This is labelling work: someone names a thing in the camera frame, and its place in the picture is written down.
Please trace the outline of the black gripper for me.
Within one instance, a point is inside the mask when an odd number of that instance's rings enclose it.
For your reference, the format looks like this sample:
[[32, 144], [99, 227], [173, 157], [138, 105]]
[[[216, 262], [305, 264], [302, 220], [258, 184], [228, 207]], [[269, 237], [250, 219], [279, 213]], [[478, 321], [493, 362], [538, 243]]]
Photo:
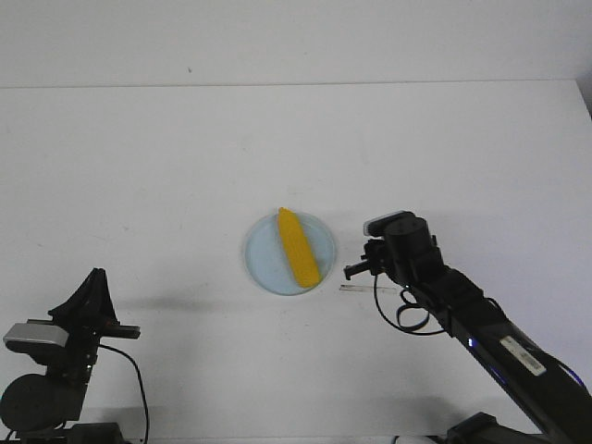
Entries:
[[26, 323], [53, 324], [65, 329], [68, 338], [138, 339], [140, 328], [119, 322], [103, 268], [94, 268], [78, 289], [63, 303], [48, 311], [50, 320], [29, 319]]
[[371, 239], [364, 245], [364, 254], [361, 256], [362, 262], [353, 265], [346, 265], [343, 268], [344, 277], [352, 280], [355, 276], [367, 274], [378, 276], [392, 271], [392, 257], [389, 247], [384, 240]]

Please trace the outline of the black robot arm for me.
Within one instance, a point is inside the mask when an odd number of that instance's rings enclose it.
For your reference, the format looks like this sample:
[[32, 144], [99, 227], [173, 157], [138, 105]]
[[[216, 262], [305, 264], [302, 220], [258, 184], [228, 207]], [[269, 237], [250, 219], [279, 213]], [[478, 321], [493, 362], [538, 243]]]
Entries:
[[412, 287], [431, 297], [438, 331], [415, 336], [381, 317], [372, 276], [352, 278], [373, 207], [315, 210], [336, 244], [313, 290], [277, 295], [241, 253], [259, 210], [196, 225], [124, 228], [105, 266], [119, 319], [141, 329], [127, 351], [141, 368], [159, 438], [380, 436], [448, 428], [477, 410], [515, 427], [532, 418], [505, 390], [532, 373], [501, 340], [591, 372], [589, 231], [558, 213], [504, 222], [421, 211], [442, 269]]
[[3, 337], [14, 353], [44, 368], [11, 382], [1, 398], [7, 443], [123, 443], [116, 422], [81, 423], [103, 339], [137, 339], [140, 329], [119, 322], [106, 272], [93, 269], [45, 319], [14, 324]]

